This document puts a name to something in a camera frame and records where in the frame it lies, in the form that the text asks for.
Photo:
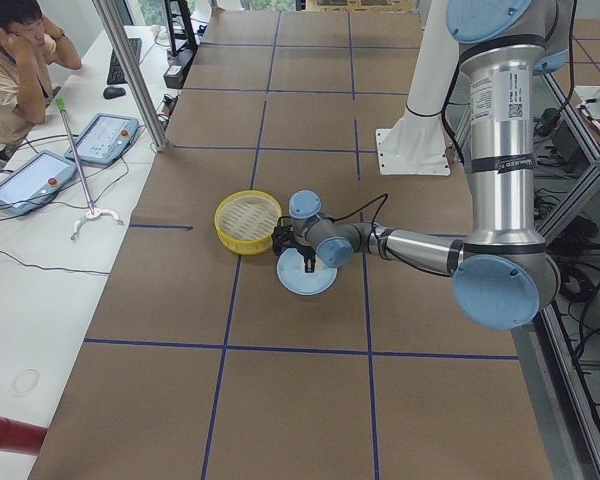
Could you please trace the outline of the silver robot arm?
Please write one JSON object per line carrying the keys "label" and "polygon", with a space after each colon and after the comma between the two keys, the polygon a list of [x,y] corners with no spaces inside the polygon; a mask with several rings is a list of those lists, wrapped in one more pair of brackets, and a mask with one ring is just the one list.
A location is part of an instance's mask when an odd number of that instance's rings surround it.
{"label": "silver robot arm", "polygon": [[529,323],[560,274],[536,231],[531,83],[567,60],[572,1],[435,1],[403,116],[376,133],[383,174],[441,172],[444,109],[459,75],[469,81],[470,156],[464,163],[473,229],[444,238],[375,221],[343,224],[312,191],[295,193],[275,229],[276,251],[296,249],[307,271],[345,265],[358,252],[452,279],[461,310],[485,327]]}

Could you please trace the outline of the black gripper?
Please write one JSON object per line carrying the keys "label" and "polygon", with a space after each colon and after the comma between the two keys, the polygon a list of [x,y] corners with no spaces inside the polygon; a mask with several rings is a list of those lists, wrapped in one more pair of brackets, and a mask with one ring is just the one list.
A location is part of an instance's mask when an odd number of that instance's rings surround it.
{"label": "black gripper", "polygon": [[315,271],[315,254],[314,249],[306,243],[302,238],[292,234],[289,240],[289,247],[295,249],[304,258],[305,273],[313,273]]}

